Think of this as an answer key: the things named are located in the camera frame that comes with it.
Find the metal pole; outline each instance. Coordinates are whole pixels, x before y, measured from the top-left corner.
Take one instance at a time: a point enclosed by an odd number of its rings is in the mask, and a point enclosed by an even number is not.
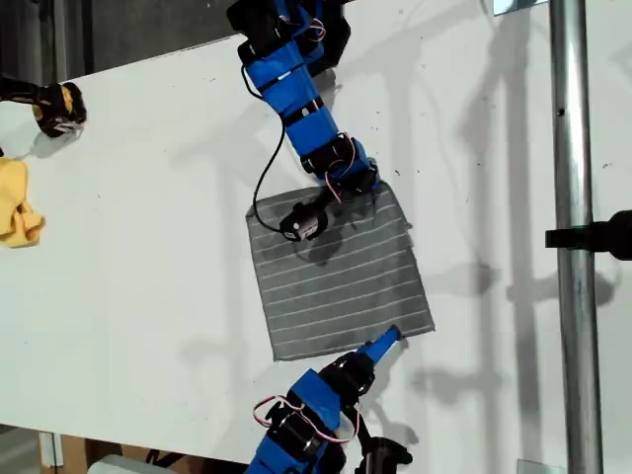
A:
[[[585,0],[549,2],[557,227],[593,221]],[[601,474],[594,257],[558,251],[569,474]]]

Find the black bracket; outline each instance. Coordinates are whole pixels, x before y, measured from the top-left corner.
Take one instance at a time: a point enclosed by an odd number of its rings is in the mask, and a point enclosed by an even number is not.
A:
[[[617,260],[632,260],[632,210],[621,210],[607,222],[547,230],[546,248],[609,252]]]

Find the white stripe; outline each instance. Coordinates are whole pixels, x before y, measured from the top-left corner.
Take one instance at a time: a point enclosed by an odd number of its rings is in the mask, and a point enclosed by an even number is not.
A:
[[[415,331],[425,331],[426,329],[430,329],[433,325],[429,324],[428,326],[424,326],[423,328],[416,328],[416,329],[411,329],[410,331],[406,331],[404,333],[402,333],[403,337],[407,337],[409,334],[414,333]],[[347,344],[345,346],[337,346],[336,348],[329,348],[329,349],[322,349],[320,351],[314,351],[311,353],[299,353],[299,354],[292,354],[292,355],[282,355],[280,356],[278,359],[279,360],[283,360],[283,359],[289,359],[289,358],[309,358],[309,357],[315,357],[315,356],[324,356],[326,354],[330,354],[330,353],[338,353],[347,349],[351,349],[351,348],[359,348],[362,345],[362,343],[353,343],[353,344]]]
[[[399,288],[400,286],[404,286],[406,284],[411,284],[411,283],[416,283],[418,281],[419,280],[415,278],[415,279],[411,279],[409,281],[404,281],[402,283],[397,283],[397,284],[393,284],[391,286],[387,286],[387,287],[382,288],[382,289],[380,289],[378,291],[372,291],[371,293],[367,293],[367,294],[360,294],[360,295],[354,296],[352,298],[341,299],[340,301],[334,301],[332,303],[319,304],[318,306],[311,306],[309,308],[299,309],[298,311],[292,311],[290,313],[283,313],[283,314],[277,314],[275,316],[269,316],[268,317],[268,321],[273,321],[274,319],[278,319],[278,318],[284,318],[285,316],[291,316],[292,314],[304,313],[305,311],[315,311],[317,309],[327,308],[329,306],[336,306],[337,304],[348,303],[348,302],[354,301],[356,299],[363,299],[363,298],[366,298],[367,296],[373,296],[374,294],[383,293],[384,291],[388,291],[389,289]],[[274,329],[274,330],[271,330],[271,333],[273,333],[274,331],[284,331],[286,329],[293,329],[293,328]]]
[[[403,316],[395,316],[393,318],[386,319],[384,321],[380,321],[379,323],[367,324],[366,326],[361,326],[359,328],[345,329],[343,331],[338,331],[336,333],[321,334],[320,336],[313,336],[311,338],[303,338],[303,339],[294,339],[292,341],[284,341],[282,343],[276,343],[276,345],[277,346],[283,346],[285,344],[302,343],[303,341],[314,341],[316,339],[329,338],[330,336],[338,336],[339,334],[350,333],[350,332],[353,332],[353,331],[360,331],[362,329],[367,329],[367,328],[374,328],[376,326],[383,326],[383,325],[388,324],[388,323],[394,323],[395,321],[401,321],[404,318],[410,318],[411,316],[416,316],[418,314],[426,313],[426,312],[427,312],[427,310],[423,309],[421,311],[415,311],[413,313],[408,313],[408,314],[405,314]],[[421,329],[424,330],[424,329],[427,329],[430,326],[431,325],[427,325],[427,326],[424,326]]]
[[[379,259],[371,260],[370,262],[364,262],[362,264],[356,265],[354,267],[349,267],[347,269],[338,270],[337,272],[333,272],[332,274],[319,275],[319,276],[315,276],[313,278],[302,279],[301,281],[296,281],[294,283],[286,283],[286,284],[282,284],[281,286],[275,286],[274,288],[263,289],[262,290],[262,294],[266,293],[268,291],[277,291],[278,289],[287,288],[289,286],[296,286],[298,284],[303,284],[303,283],[306,283],[308,281],[313,281],[313,280],[319,279],[319,278],[326,278],[326,277],[331,277],[332,275],[342,274],[344,272],[348,272],[349,270],[359,269],[360,267],[365,267],[367,265],[372,265],[375,262],[381,262],[382,260],[390,259],[391,257],[394,257],[394,256],[399,255],[399,254],[403,254],[404,252],[408,252],[408,249],[398,250],[397,252],[393,252],[392,254],[388,254],[385,257],[380,257]]]
[[[373,247],[378,247],[378,246],[380,246],[382,244],[390,242],[391,240],[399,239],[400,237],[404,237],[406,235],[408,235],[408,232],[404,232],[404,233],[396,235],[394,237],[389,237],[386,240],[382,240],[381,242],[377,242],[375,244],[367,245],[366,247],[362,247],[361,249],[356,249],[356,250],[352,250],[350,252],[346,252],[343,255],[337,255],[336,257],[332,257],[331,259],[323,259],[323,260],[319,260],[317,262],[311,262],[311,263],[309,263],[307,265],[302,265],[300,267],[296,267],[295,269],[283,270],[281,272],[276,272],[275,274],[265,275],[265,276],[262,276],[261,278],[259,278],[259,280],[261,281],[262,279],[266,279],[266,278],[278,277],[279,275],[288,274],[290,272],[296,272],[297,270],[306,269],[306,268],[311,267],[313,265],[322,264],[324,262],[333,262],[334,260],[339,260],[339,259],[342,259],[342,258],[347,257],[349,255],[353,255],[353,254],[356,254],[358,252],[363,252],[365,250],[372,249]]]
[[[319,291],[312,291],[311,293],[301,294],[300,296],[292,296],[291,298],[280,299],[279,301],[273,301],[272,303],[266,303],[266,305],[268,307],[270,307],[270,306],[273,306],[275,304],[285,303],[287,301],[292,301],[294,299],[305,298],[307,296],[313,296],[314,294],[321,294],[321,293],[326,293],[327,291],[334,291],[335,289],[346,288],[347,286],[353,286],[354,284],[363,283],[365,281],[369,281],[370,279],[382,278],[382,277],[384,277],[386,275],[390,275],[390,274],[393,274],[395,272],[399,272],[400,270],[409,269],[410,267],[414,267],[414,265],[406,265],[406,266],[400,267],[398,269],[389,270],[388,272],[384,272],[383,274],[376,275],[376,276],[370,276],[368,278],[359,279],[358,281],[354,281],[353,283],[345,283],[345,284],[341,284],[339,286],[334,286],[333,288],[321,289]]]
[[[291,329],[305,328],[307,326],[313,326],[314,324],[329,323],[331,321],[337,321],[339,319],[345,319],[345,318],[348,318],[350,316],[356,316],[357,314],[370,313],[371,311],[375,311],[376,309],[388,308],[389,306],[393,306],[394,304],[402,303],[404,301],[410,301],[411,299],[421,298],[421,297],[423,297],[422,294],[416,294],[415,296],[409,296],[408,298],[398,299],[397,301],[389,301],[388,303],[382,304],[381,306],[375,306],[373,308],[362,309],[361,311],[356,311],[355,313],[347,313],[347,314],[343,314],[341,316],[336,316],[334,318],[325,319],[323,321],[314,321],[314,322],[311,322],[311,323],[299,324],[297,326],[292,326]],[[273,333],[274,331],[282,331],[284,329],[289,329],[289,328],[281,328],[281,329],[270,330],[270,332]]]
[[[327,230],[325,230],[325,232],[323,232],[323,234],[322,234],[322,235],[326,235],[326,234],[327,234],[327,232],[329,232],[330,230],[332,230],[332,229],[338,229],[339,227],[344,227],[344,226],[346,226],[347,224],[349,224],[349,225],[357,225],[357,224],[363,224],[363,223],[365,223],[365,222],[367,222],[367,221],[369,221],[369,220],[373,220],[373,219],[375,218],[375,216],[376,216],[377,214],[379,214],[382,210],[384,210],[384,209],[389,209],[389,208],[391,208],[391,207],[395,207],[396,205],[397,205],[397,204],[388,204],[388,205],[385,205],[384,207],[380,207],[379,209],[377,209],[377,210],[375,211],[375,213],[374,213],[373,215],[371,215],[370,217],[367,217],[366,219],[353,220],[353,221],[349,220],[349,221],[347,221],[347,222],[343,222],[342,224],[333,225],[333,226],[331,226],[331,227],[328,227],[328,228],[327,228]],[[282,243],[280,243],[280,244],[272,245],[271,247],[266,247],[265,249],[259,249],[259,250],[256,250],[254,253],[255,253],[255,254],[259,254],[259,253],[261,253],[261,252],[266,252],[267,250],[272,250],[272,249],[275,249],[275,248],[277,248],[277,247],[281,247],[281,246],[285,245],[286,243],[287,243],[286,241],[283,241],[283,242],[282,242]]]
[[[387,225],[393,224],[393,223],[398,222],[400,220],[402,220],[401,217],[397,218],[397,219],[389,220],[388,222],[384,222],[383,224],[378,225],[374,229],[367,230],[365,232],[360,232],[360,233],[355,234],[355,235],[351,235],[351,236],[349,236],[349,237],[347,237],[345,239],[345,242],[349,242],[350,240],[354,239],[355,237],[360,237],[360,236],[371,234],[373,232],[377,232],[378,230],[386,227]],[[288,258],[293,257],[293,256],[298,255],[298,254],[304,254],[305,252],[316,252],[318,250],[325,249],[327,247],[331,247],[332,245],[340,245],[340,241],[330,242],[329,244],[321,245],[319,247],[310,247],[309,249],[304,249],[304,250],[300,250],[298,252],[295,252],[295,253],[292,253],[292,254],[289,254],[289,255],[284,255],[282,257],[278,257],[277,259],[272,259],[272,260],[268,260],[268,261],[265,261],[265,262],[260,262],[260,263],[256,264],[256,267],[260,268],[263,265],[273,264],[274,262],[278,262],[279,260],[288,259]]]

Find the striped cloth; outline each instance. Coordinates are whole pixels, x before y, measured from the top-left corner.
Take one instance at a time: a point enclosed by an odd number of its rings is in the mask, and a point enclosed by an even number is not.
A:
[[[257,208],[277,225],[319,191],[270,197]],[[328,210],[327,230],[300,243],[266,230],[252,208],[246,216],[275,360],[355,349],[392,324],[405,336],[433,331],[409,224],[388,185]]]

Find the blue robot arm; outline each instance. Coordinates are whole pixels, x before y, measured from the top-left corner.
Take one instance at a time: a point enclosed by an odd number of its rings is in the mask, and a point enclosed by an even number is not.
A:
[[[342,3],[239,0],[228,18],[248,38],[238,48],[243,71],[278,113],[303,169],[327,183],[317,199],[298,203],[279,225],[290,241],[313,239],[326,228],[324,208],[333,199],[378,185],[377,167],[359,141],[339,132],[312,81],[338,63],[351,34]],[[256,203],[255,214],[259,218]]]
[[[355,424],[364,460],[356,473],[394,474],[398,464],[413,458],[390,439],[371,437],[354,408],[370,388],[374,367],[401,338],[396,327],[374,343],[341,356],[320,372],[308,370],[269,411],[271,426],[257,448],[247,474],[337,474],[346,463],[341,445],[334,443],[340,415]]]

